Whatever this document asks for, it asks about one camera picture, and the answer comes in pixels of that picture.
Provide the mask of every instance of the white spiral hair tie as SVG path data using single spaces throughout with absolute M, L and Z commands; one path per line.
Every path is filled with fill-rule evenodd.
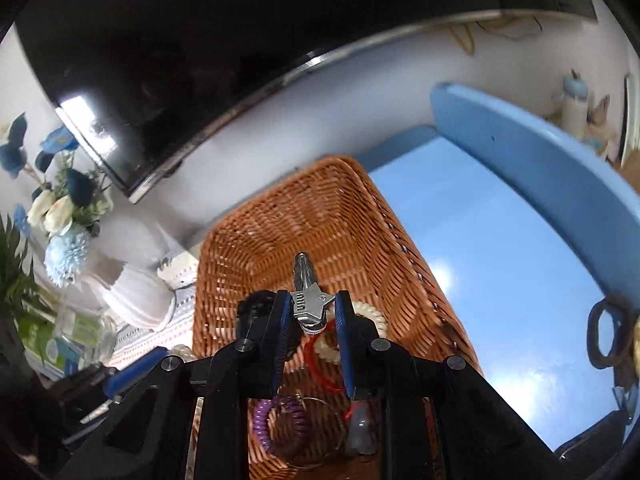
M 382 312 L 369 303 L 363 303 L 362 301 L 353 301 L 353 311 L 356 316 L 366 317 L 375 323 L 376 329 L 378 330 L 378 337 L 386 337 L 386 319 Z M 326 313 L 326 320 L 329 321 L 334 317 L 334 310 L 331 308 Z M 314 351 L 323 361 L 335 365 L 340 364 L 340 351 L 328 345 L 326 342 L 326 332 L 322 332 L 320 337 L 316 339 Z

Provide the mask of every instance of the artificial flower bouquet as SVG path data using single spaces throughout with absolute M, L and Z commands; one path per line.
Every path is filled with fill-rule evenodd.
M 86 259 L 91 238 L 99 234 L 100 218 L 113 209 L 110 185 L 98 170 L 83 173 L 74 168 L 79 145 L 66 126 L 54 130 L 40 143 L 42 150 L 33 165 L 27 162 L 23 147 L 26 115 L 21 114 L 6 130 L 6 142 L 0 146 L 0 165 L 12 178 L 24 172 L 38 184 L 28 212 L 16 205 L 14 225 L 27 237 L 33 227 L 46 233 L 47 275 L 55 285 L 63 286 L 74 280 Z M 54 158 L 58 163 L 49 180 L 47 171 Z

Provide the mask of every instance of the green plant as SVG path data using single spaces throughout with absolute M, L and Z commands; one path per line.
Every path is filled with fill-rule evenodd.
M 7 216 L 6 225 L 0 215 L 0 317 L 20 320 L 29 315 L 31 309 L 53 313 L 41 299 L 43 290 L 36 283 L 33 273 L 33 259 L 28 274 L 24 264 L 28 254 L 25 240 L 20 248 L 20 230 L 12 225 Z

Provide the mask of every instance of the brown woven basket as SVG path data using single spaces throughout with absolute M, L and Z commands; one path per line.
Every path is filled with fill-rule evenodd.
M 292 290 L 294 256 L 300 251 L 311 257 L 323 290 L 348 290 L 352 300 L 382 311 L 387 337 L 411 354 L 436 361 L 458 354 L 479 370 L 465 330 L 429 267 L 367 173 L 347 157 L 316 162 L 209 232 L 198 267 L 194 352 L 210 356 L 235 339 L 236 309 L 249 293 Z M 319 367 L 339 382 L 339 367 L 325 362 Z M 343 395 L 311 378 L 301 349 L 285 372 L 283 393 L 319 397 L 338 413 L 348 407 Z M 339 439 L 341 428 L 328 410 L 308 410 L 320 433 L 303 457 L 313 462 L 324 456 L 323 442 Z M 290 478 L 296 471 L 266 454 L 251 428 L 249 458 L 252 479 Z

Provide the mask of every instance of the television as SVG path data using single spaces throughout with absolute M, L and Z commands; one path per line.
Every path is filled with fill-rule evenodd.
M 17 30 L 60 118 L 136 202 L 261 99 L 436 24 L 596 19 L 591 0 L 30 0 Z

